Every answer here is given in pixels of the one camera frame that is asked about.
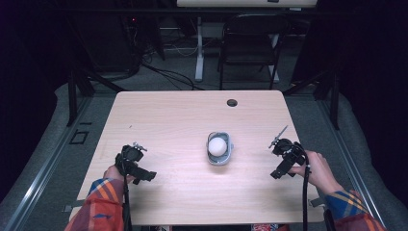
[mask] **patterned sleeve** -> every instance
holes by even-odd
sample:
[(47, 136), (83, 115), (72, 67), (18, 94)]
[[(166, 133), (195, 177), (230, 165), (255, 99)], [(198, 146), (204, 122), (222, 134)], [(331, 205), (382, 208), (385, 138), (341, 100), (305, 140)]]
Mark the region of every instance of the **patterned sleeve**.
[(71, 230), (123, 230), (123, 181), (99, 179), (92, 183), (82, 208), (69, 222)]
[(332, 212), (336, 230), (382, 231), (386, 230), (364, 206), (355, 191), (338, 191), (326, 196), (326, 204)]

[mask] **gray carpet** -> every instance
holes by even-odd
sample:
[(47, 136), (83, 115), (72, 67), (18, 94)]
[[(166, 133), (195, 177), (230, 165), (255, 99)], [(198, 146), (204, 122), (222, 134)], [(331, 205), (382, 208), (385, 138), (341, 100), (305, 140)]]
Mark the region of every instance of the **gray carpet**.
[[(278, 67), (280, 82), (275, 84), (276, 90), (285, 90), (290, 87), (293, 65), (295, 63), (301, 39), (288, 38), (282, 53), (281, 63)], [(196, 85), (204, 90), (217, 90), (217, 49), (207, 48), (205, 53), (204, 81)], [(156, 54), (146, 57), (150, 65), (160, 69), (180, 72), (193, 80), (195, 73), (195, 54), (190, 56), (180, 55), (176, 51), (166, 51), (166, 60), (162, 61)], [(228, 76), (241, 74), (245, 76), (259, 76), (260, 79), (267, 78), (268, 72), (264, 70), (259, 73), (258, 67), (238, 69), (229, 67)], [(115, 81), (119, 86), (127, 90), (189, 90), (191, 87), (164, 78), (163, 76), (142, 67), (135, 76), (120, 81)], [(14, 187), (0, 205), (0, 229), (6, 227), (14, 230), (63, 230), (68, 222), (69, 213), (63, 213), (64, 205), (71, 204), (76, 196), (86, 174), (91, 155), (97, 145), (103, 126), (115, 99), (115, 93), (105, 86), (92, 82), (96, 94), (93, 98), (83, 98), (79, 94), (81, 113), (76, 124), (71, 128), (65, 125), (68, 119), (67, 85), (56, 91), (59, 97), (57, 109), (44, 133), (41, 142), (33, 153), (30, 162)], [(268, 83), (255, 85), (248, 84), (226, 84), (227, 90), (237, 89), (267, 89)], [(364, 185), (369, 191), (378, 214), (387, 225), (389, 230), (408, 230), (404, 225), (408, 219), (407, 209), (395, 199), (384, 187), (381, 178), (370, 164), (370, 151), (364, 135), (352, 113), (345, 98), (341, 97), (339, 123), (341, 130), (334, 131), (331, 124), (327, 122), (325, 102), (317, 102), (311, 95), (314, 86), (310, 86), (294, 96), (286, 97), (286, 101), (293, 118), (296, 131), (302, 145), (311, 150), (323, 153), (331, 165), (333, 172), (339, 182), (346, 189), (353, 189), (354, 181), (351, 179), (344, 162), (344, 147), (358, 168)], [(70, 144), (81, 141), (87, 133), (83, 144)], [(39, 192), (38, 197), (30, 202), (32, 207), (22, 206), (32, 184), (36, 183), (36, 176), (43, 171), (55, 152), (61, 153), (60, 158), (53, 159), (55, 168), (47, 169), (50, 178), (43, 179), (44, 189)], [(292, 230), (301, 230), (301, 224), (293, 224)], [(311, 223), (309, 230), (325, 230), (323, 223)]]

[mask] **white egg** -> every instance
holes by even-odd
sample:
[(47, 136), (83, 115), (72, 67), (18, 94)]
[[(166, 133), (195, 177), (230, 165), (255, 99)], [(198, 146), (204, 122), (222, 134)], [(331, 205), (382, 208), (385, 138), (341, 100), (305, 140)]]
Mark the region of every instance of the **white egg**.
[(208, 151), (213, 156), (221, 156), (227, 150), (227, 143), (222, 138), (213, 138), (208, 143)]

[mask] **human hand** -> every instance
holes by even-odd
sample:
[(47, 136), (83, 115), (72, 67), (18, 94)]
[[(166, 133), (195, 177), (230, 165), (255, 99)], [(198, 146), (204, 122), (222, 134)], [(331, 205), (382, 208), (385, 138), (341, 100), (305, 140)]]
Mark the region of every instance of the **human hand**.
[[(324, 194), (334, 193), (336, 191), (342, 191), (343, 187), (337, 182), (333, 176), (333, 172), (330, 169), (326, 159), (317, 152), (305, 151), (310, 164), (309, 182), (320, 189)], [(304, 177), (305, 174), (304, 164), (301, 167), (292, 167), (289, 173), (296, 173)]]
[[(113, 178), (113, 179), (116, 179), (116, 180), (123, 181), (123, 176), (120, 174), (119, 170), (117, 170), (116, 166), (108, 167), (108, 169), (103, 174), (103, 178)], [(127, 181), (128, 184), (130, 182), (132, 182), (133, 180), (135, 180), (135, 179), (136, 179), (136, 177), (134, 177), (134, 176), (131, 176), (131, 175), (126, 176), (126, 181)]]

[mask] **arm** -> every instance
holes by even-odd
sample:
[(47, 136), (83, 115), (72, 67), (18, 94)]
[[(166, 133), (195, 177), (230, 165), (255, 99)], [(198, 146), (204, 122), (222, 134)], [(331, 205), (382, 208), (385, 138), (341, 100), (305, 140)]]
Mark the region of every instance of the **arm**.
[[(326, 159), (317, 152), (306, 151), (311, 166), (309, 182), (320, 189), (333, 214), (336, 230), (386, 230), (365, 208), (357, 192), (346, 192), (334, 178)], [(292, 167), (290, 173), (304, 176), (305, 166)]]
[[(127, 182), (135, 178), (127, 176)], [(70, 230), (123, 230), (123, 176), (115, 166), (104, 173), (103, 179), (92, 183), (84, 205), (69, 222)]]

